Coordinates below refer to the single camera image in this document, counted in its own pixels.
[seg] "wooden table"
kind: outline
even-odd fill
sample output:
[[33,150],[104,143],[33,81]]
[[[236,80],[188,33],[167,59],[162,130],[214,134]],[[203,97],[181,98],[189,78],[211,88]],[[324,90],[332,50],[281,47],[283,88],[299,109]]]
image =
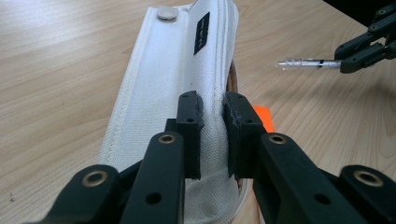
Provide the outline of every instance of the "wooden table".
[[[187,0],[0,3],[0,222],[42,218],[71,176],[95,164],[149,6]],[[396,180],[396,62],[355,74],[275,68],[331,59],[366,28],[318,0],[237,0],[239,90],[320,168]],[[234,223],[257,223],[249,194]]]

